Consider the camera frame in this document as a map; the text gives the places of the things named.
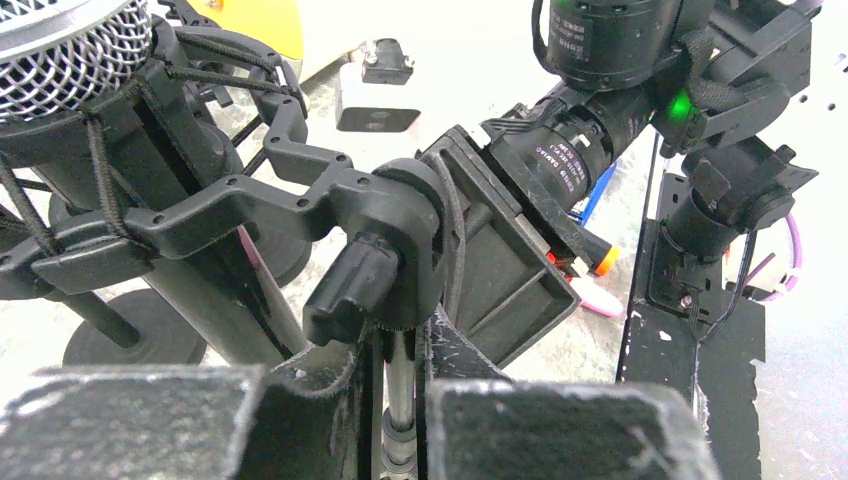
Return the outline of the black round-base shock-mount stand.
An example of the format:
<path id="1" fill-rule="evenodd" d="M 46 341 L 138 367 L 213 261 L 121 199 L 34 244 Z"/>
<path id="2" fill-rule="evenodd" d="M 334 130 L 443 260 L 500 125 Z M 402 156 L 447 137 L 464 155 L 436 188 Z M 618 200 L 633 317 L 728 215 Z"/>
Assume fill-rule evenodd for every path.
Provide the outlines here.
<path id="1" fill-rule="evenodd" d="M 155 261 L 141 290 L 64 306 L 82 317 L 69 365 L 199 364 L 207 348 L 230 363 L 277 365 L 308 344 L 281 289 L 308 263 L 311 243 L 245 222 L 180 260 Z"/>

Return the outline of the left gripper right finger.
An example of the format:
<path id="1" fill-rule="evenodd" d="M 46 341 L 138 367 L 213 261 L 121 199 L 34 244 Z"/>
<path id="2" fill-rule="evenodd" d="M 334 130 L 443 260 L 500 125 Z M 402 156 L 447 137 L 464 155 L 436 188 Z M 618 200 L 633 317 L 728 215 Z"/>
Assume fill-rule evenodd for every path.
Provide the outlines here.
<path id="1" fill-rule="evenodd" d="M 654 384 L 514 380 L 435 313 L 417 333 L 423 479 L 717 479 L 705 434 Z"/>

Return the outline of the grey-head microphone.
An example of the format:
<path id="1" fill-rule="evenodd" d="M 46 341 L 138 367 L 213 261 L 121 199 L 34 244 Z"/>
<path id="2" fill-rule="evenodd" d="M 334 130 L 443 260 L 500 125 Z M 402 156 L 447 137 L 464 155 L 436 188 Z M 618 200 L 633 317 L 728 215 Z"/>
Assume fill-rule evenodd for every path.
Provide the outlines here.
<path id="1" fill-rule="evenodd" d="M 238 204 L 254 182 L 203 86 L 248 90 L 273 146 L 306 140 L 297 75 L 258 41 L 143 1 L 2 3 L 1 182 L 28 231 L 2 249 L 3 299 L 109 301 L 245 222 L 293 237 Z"/>

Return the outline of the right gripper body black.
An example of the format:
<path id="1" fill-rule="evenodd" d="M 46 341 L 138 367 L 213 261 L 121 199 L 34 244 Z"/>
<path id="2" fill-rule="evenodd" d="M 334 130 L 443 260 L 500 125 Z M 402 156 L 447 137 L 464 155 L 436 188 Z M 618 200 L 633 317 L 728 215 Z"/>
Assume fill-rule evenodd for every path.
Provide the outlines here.
<path id="1" fill-rule="evenodd" d="M 556 247 L 566 213 L 652 127 L 689 194 L 665 225 L 702 262 L 786 217 L 815 175 L 760 133 L 810 83 L 818 1 L 536 1 L 531 38 L 559 83 L 524 116 L 484 123 L 486 152 Z"/>

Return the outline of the black tripod microphone stand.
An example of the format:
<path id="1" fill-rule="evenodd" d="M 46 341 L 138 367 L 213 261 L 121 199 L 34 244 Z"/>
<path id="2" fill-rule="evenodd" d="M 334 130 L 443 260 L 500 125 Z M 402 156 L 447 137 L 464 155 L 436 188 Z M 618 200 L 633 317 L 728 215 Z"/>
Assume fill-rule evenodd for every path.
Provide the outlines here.
<path id="1" fill-rule="evenodd" d="M 252 94 L 203 86 L 208 117 L 237 138 L 237 197 L 255 218 L 311 243 L 310 259 L 281 292 L 310 347 L 371 350 L 371 474 L 422 479 L 418 459 L 419 328 L 441 312 L 448 266 L 442 181 L 413 159 L 370 173 L 340 152 L 289 141 L 273 146 Z"/>

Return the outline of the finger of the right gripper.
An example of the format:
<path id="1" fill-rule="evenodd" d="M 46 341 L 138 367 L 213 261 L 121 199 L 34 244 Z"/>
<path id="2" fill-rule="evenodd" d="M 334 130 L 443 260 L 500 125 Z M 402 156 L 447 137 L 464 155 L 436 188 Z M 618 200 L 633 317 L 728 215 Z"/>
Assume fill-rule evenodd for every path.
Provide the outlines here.
<path id="1" fill-rule="evenodd" d="M 445 189 L 448 319 L 505 367 L 574 313 L 578 295 L 465 129 L 449 128 L 418 158 Z"/>

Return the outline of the pink microphone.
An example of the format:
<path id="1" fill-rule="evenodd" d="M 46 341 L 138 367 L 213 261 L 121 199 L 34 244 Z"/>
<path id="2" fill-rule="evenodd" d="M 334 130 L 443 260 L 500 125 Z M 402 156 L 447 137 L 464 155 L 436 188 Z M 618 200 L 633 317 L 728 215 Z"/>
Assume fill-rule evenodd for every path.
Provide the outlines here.
<path id="1" fill-rule="evenodd" d="M 607 318 L 617 318 L 624 313 L 623 304 L 590 277 L 571 277 L 569 285 L 580 298 L 583 308 Z"/>

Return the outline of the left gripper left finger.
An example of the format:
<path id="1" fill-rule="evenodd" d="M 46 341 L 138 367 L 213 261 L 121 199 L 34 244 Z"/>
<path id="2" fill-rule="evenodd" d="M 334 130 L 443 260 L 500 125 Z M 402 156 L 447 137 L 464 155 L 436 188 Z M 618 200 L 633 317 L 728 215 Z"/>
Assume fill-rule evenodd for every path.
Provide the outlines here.
<path id="1" fill-rule="evenodd" d="M 2 383 L 5 479 L 358 479 L 371 350 L 264 365 L 45 369 Z"/>

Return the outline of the black microphone orange end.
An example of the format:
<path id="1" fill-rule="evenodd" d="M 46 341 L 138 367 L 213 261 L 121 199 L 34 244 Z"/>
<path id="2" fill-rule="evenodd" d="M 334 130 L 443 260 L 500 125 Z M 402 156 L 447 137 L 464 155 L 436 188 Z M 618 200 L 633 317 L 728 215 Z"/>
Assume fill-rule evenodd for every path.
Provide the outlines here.
<path id="1" fill-rule="evenodd" d="M 621 248 L 602 239 L 582 225 L 576 226 L 581 246 L 588 255 L 591 271 L 599 277 L 607 275 L 621 255 Z"/>

